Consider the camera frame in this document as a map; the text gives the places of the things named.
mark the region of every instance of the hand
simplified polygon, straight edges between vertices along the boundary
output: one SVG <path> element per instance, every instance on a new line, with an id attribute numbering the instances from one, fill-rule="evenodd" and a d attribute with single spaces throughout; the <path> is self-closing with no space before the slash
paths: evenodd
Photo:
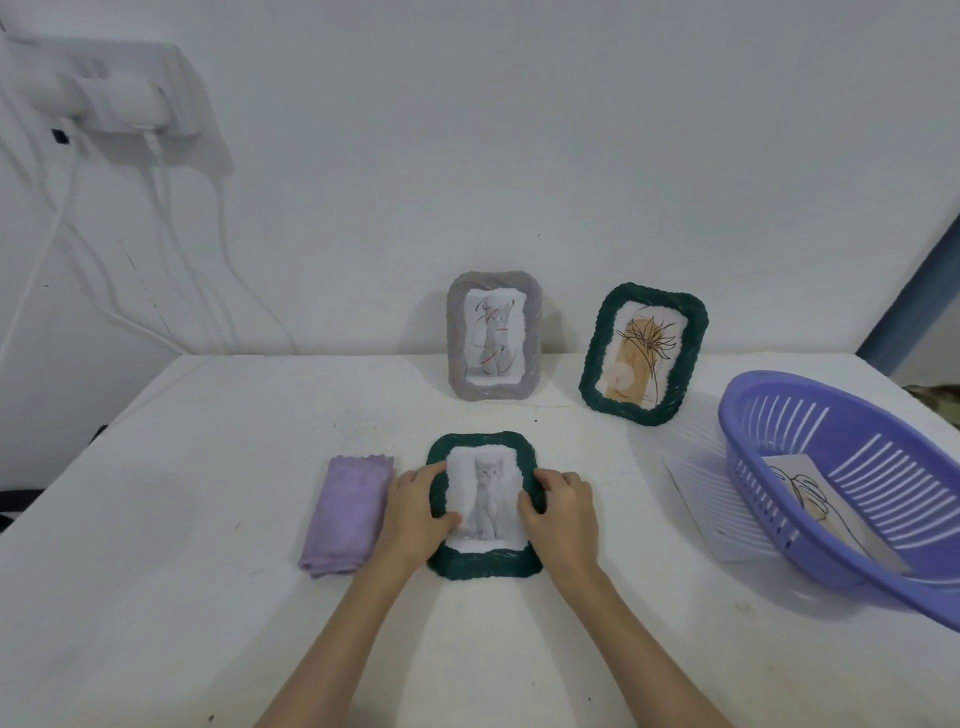
<path id="1" fill-rule="evenodd" d="M 372 560 L 392 560 L 409 576 L 460 525 L 459 513 L 449 512 L 438 519 L 430 514 L 430 483 L 445 470 L 443 461 L 394 479 L 387 491 L 387 510 Z"/>
<path id="2" fill-rule="evenodd" d="M 600 527 L 593 489 L 576 473 L 540 468 L 534 477 L 546 491 L 546 512 L 537 513 L 526 491 L 520 491 L 516 508 L 534 550 L 563 593 L 599 571 Z"/>

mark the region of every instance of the white wall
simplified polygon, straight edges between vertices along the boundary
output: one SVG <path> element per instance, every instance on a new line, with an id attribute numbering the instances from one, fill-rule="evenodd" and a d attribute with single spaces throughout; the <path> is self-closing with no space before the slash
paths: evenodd
<path id="1" fill-rule="evenodd" d="M 284 328 L 302 352 L 441 351 L 450 282 L 515 268 L 543 285 L 552 351 L 585 349 L 624 280 L 700 296 L 709 351 L 853 351 L 958 209 L 954 0 L 0 9 L 190 59 L 216 126 L 170 148 L 177 230 L 235 352 L 289 351 Z M 169 244 L 165 270 L 147 164 L 97 141 L 74 222 L 128 312 L 159 328 L 142 277 L 214 351 Z M 134 344 L 100 326 L 46 351 L 122 359 Z"/>
<path id="2" fill-rule="evenodd" d="M 52 217 L 31 190 L 45 165 L 19 132 L 19 112 L 28 113 L 0 95 L 0 330 L 6 330 Z M 58 200 L 62 156 L 52 151 L 48 181 Z M 65 251 L 55 247 L 41 269 L 0 368 L 0 490 L 53 481 L 97 428 L 172 359 L 98 317 Z"/>
<path id="3" fill-rule="evenodd" d="M 902 385 L 960 383 L 960 297 L 941 314 L 892 379 Z"/>

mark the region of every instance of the green picture frame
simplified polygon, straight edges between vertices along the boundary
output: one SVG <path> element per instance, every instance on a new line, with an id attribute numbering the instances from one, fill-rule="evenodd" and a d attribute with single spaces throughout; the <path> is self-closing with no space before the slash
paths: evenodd
<path id="1" fill-rule="evenodd" d="M 650 409 L 626 401 L 611 400 L 597 391 L 596 384 L 603 375 L 607 347 L 614 336 L 614 319 L 626 303 L 663 306 L 679 311 L 686 318 L 680 340 L 680 352 L 673 357 L 673 367 L 667 375 L 666 389 L 660 403 Z M 604 299 L 597 314 L 596 329 L 590 339 L 584 373 L 580 379 L 580 395 L 590 409 L 632 420 L 640 425 L 662 425 L 677 414 L 684 402 L 686 388 L 693 376 L 693 368 L 707 331 L 707 308 L 689 293 L 669 293 L 647 288 L 636 283 L 622 283 Z"/>
<path id="2" fill-rule="evenodd" d="M 454 448 L 479 448 L 484 445 L 503 445 L 516 452 L 516 464 L 523 475 L 523 490 L 530 494 L 537 512 L 543 513 L 546 510 L 546 493 L 543 491 L 543 486 L 534 478 L 537 456 L 533 446 L 518 432 L 446 434 L 430 448 L 426 463 L 430 465 L 445 460 Z M 430 484 L 430 512 L 434 518 L 439 518 L 446 513 L 446 491 L 449 486 L 450 481 L 446 473 L 437 475 Z M 429 558 L 427 566 L 451 581 L 478 579 L 484 576 L 524 578 L 540 573 L 543 569 L 543 564 L 529 541 L 521 551 L 496 548 L 486 553 L 461 553 L 450 548 L 444 541 Z"/>

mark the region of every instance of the purple towel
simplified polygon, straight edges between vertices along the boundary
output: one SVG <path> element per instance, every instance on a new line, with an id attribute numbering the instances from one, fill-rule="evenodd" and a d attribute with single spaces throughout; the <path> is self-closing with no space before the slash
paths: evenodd
<path id="1" fill-rule="evenodd" d="M 330 460 L 310 520 L 300 568 L 313 578 L 352 573 L 367 563 L 380 534 L 394 458 L 337 456 Z"/>

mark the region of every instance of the purple basket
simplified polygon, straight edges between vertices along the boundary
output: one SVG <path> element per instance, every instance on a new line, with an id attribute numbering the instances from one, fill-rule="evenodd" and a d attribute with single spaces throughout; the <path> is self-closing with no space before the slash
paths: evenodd
<path id="1" fill-rule="evenodd" d="M 727 471 L 780 551 L 828 589 L 905 604 L 960 631 L 960 466 L 910 425 L 818 381 L 735 377 L 720 402 Z M 889 571 L 836 539 L 761 458 L 803 452 L 910 567 Z"/>

